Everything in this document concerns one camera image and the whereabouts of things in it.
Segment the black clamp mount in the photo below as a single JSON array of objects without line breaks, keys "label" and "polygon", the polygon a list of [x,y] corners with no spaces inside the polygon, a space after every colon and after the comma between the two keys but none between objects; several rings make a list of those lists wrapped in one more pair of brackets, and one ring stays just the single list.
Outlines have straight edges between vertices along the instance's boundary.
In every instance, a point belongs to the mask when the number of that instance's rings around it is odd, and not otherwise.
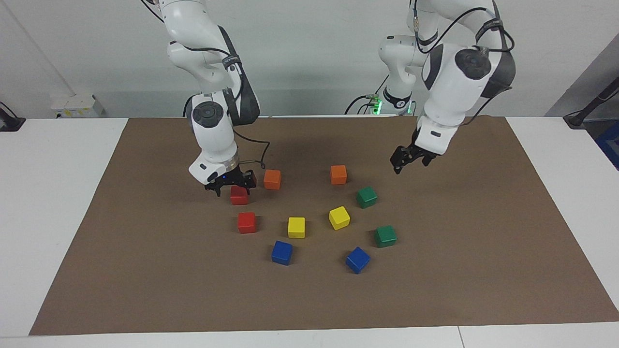
[{"label": "black clamp mount", "polygon": [[0,132],[16,132],[22,128],[26,119],[18,117],[9,106],[0,101]]}]

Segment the blue wooden cube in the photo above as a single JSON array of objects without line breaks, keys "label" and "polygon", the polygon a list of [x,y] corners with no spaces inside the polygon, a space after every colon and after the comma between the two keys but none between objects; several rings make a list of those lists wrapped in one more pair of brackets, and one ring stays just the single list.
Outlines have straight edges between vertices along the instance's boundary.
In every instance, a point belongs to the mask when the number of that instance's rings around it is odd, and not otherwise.
[{"label": "blue wooden cube", "polygon": [[289,266],[293,255],[293,245],[287,242],[277,240],[274,243],[272,252],[270,254],[272,262],[281,264],[283,266]]},{"label": "blue wooden cube", "polygon": [[346,256],[345,264],[350,271],[358,275],[365,269],[370,260],[371,256],[358,246]]}]

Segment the green wooden cube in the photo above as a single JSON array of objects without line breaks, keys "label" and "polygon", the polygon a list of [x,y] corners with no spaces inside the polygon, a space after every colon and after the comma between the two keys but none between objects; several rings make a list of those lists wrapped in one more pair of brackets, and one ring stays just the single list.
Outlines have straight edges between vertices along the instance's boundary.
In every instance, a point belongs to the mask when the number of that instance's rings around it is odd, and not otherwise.
[{"label": "green wooden cube", "polygon": [[356,192],[356,200],[358,205],[362,209],[365,209],[376,204],[378,195],[374,191],[373,187],[364,187]]},{"label": "green wooden cube", "polygon": [[380,226],[374,232],[374,241],[377,247],[393,246],[397,240],[398,237],[392,225]]}]

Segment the blue crate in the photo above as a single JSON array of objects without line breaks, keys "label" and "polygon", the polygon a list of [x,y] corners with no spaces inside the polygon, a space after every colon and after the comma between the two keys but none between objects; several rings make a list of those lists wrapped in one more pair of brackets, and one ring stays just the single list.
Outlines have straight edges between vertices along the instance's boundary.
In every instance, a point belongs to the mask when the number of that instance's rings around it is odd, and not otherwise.
[{"label": "blue crate", "polygon": [[619,171],[619,120],[595,137],[595,143]]}]

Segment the white socket box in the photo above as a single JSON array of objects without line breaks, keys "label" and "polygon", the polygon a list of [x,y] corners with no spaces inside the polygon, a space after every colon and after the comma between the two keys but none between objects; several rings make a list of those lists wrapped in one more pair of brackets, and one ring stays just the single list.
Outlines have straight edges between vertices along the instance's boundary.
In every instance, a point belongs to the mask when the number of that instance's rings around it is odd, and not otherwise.
[{"label": "white socket box", "polygon": [[55,117],[103,117],[105,110],[95,95],[74,95],[53,99],[51,111]]}]

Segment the brown paper mat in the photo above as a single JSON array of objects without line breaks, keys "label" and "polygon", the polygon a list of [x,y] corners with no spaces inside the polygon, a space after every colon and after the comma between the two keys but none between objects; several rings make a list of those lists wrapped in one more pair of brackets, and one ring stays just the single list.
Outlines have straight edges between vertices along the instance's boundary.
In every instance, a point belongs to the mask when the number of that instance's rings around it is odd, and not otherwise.
[{"label": "brown paper mat", "polygon": [[[619,311],[502,117],[458,130],[429,167],[396,175],[409,117],[260,119],[279,190],[234,206],[188,173],[183,119],[131,119],[30,331],[32,335],[315,330],[619,321]],[[345,185],[332,185],[345,165]],[[362,209],[356,192],[373,187]],[[335,231],[329,211],[344,206]],[[257,232],[240,234],[239,212]],[[287,235],[304,217],[306,237]],[[398,240],[377,247],[392,225]],[[277,241],[289,266],[272,262]],[[361,247],[356,275],[346,256]]]}]

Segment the black stand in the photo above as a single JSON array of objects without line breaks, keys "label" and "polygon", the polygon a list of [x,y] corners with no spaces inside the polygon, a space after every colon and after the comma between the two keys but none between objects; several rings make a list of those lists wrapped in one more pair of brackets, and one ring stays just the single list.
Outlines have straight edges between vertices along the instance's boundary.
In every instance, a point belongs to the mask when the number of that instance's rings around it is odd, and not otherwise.
[{"label": "black stand", "polygon": [[563,120],[571,129],[584,129],[582,124],[584,123],[586,117],[588,117],[596,108],[612,99],[615,95],[617,95],[617,93],[619,93],[619,76],[613,79],[613,81],[610,82],[610,84],[608,84],[608,86],[606,86],[606,88],[604,88],[602,92],[597,95],[597,97],[590,101],[588,105],[584,106],[581,110],[577,110],[577,112],[572,112],[563,116]]}]

